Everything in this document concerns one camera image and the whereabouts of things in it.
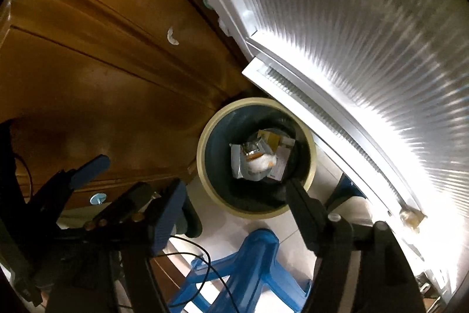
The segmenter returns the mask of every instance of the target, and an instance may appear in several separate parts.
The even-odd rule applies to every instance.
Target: wooden cabinet door
[[[9,1],[0,121],[14,119],[36,190],[101,153],[111,168],[81,192],[179,176],[210,117],[250,86],[187,0]]]

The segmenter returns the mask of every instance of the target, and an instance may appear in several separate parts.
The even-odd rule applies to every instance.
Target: tile floor
[[[324,203],[337,186],[342,171],[320,148],[317,148],[317,159],[316,175],[308,193]],[[188,185],[188,194],[203,225],[202,235],[194,241],[207,249],[212,259],[236,252],[245,237],[255,229],[269,228],[281,242],[277,260],[295,277],[301,287],[312,278],[316,256],[306,249],[290,211],[275,218],[258,221],[233,216],[210,199],[199,177]],[[171,239],[171,244],[178,251],[200,253],[199,249],[181,240]],[[190,262],[193,258],[186,256],[185,259]],[[187,274],[188,263],[181,260],[174,259],[174,263]],[[221,283],[215,283],[215,287],[208,285],[203,288],[202,294],[208,301],[212,301],[217,294],[216,288],[221,287]],[[187,305],[186,310],[188,313],[199,312],[193,304]],[[263,312],[283,313],[291,312],[291,309],[269,290],[265,290],[256,307],[256,313]]]

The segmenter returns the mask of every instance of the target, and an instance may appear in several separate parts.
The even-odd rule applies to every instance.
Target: blue knob
[[[104,193],[97,193],[93,195],[90,199],[91,204],[103,204],[106,201],[107,195]]]

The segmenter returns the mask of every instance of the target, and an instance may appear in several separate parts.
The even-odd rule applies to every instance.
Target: trash can
[[[230,144],[243,144],[261,129],[274,129],[295,139],[283,183],[264,178],[234,179]],[[245,98],[219,110],[202,132],[197,169],[203,187],[215,203],[233,215],[266,219],[288,211],[284,182],[299,179],[305,190],[316,172],[316,145],[311,130],[277,101]]]

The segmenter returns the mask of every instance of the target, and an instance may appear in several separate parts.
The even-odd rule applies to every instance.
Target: black cable
[[[13,153],[13,157],[15,157],[18,161],[20,161],[22,163],[22,165],[26,169],[26,172],[28,173],[28,177],[29,177],[29,181],[30,181],[30,200],[31,200],[31,198],[32,198],[32,175],[31,175],[31,172],[29,171],[29,168],[28,168],[28,165],[26,164],[26,161],[19,154]]]
[[[207,255],[207,273],[205,274],[205,277],[203,278],[203,281],[202,281],[202,285],[200,286],[199,289],[197,289],[197,292],[195,292],[194,296],[192,296],[189,300],[187,301],[183,301],[181,303],[178,303],[178,304],[175,304],[175,305],[171,305],[169,308],[176,308],[176,307],[185,307],[189,302],[192,302],[194,301],[194,299],[200,294],[200,292],[202,291],[202,288],[203,286],[205,285],[205,283],[207,282],[207,279],[208,279],[208,275],[210,273],[210,267],[212,266],[212,260],[210,259],[210,254],[208,253],[208,251],[198,245],[197,243],[194,243],[192,240],[188,240],[188,239],[184,239],[183,237],[179,237],[179,236],[175,236],[175,235],[171,235],[171,237],[173,237],[174,239],[179,239],[179,240],[182,240],[184,242],[187,242],[187,243],[190,243],[192,245],[195,245],[196,247],[200,248],[203,252],[205,252],[205,254]]]
[[[229,290],[227,284],[225,283],[225,281],[223,280],[223,278],[220,276],[220,274],[218,273],[218,271],[212,266],[212,264],[209,264],[208,261],[206,261],[202,256],[199,256],[199,255],[196,255],[194,253],[190,253],[190,252],[172,252],[172,253],[164,253],[164,254],[161,254],[161,255],[158,255],[157,257],[164,257],[164,256],[172,256],[172,255],[191,255],[191,256],[195,256],[196,258],[199,258],[201,261],[203,261],[204,263],[207,264],[207,268],[210,270],[212,270],[216,275],[217,277],[220,279],[221,283],[223,284],[224,288],[227,290],[228,292],[228,295],[231,299],[231,303],[233,304],[233,307],[234,309],[236,310],[236,313],[240,313],[239,309],[238,309],[238,306],[236,305],[236,302],[235,302],[235,298],[233,297],[233,295],[231,294],[231,291]]]

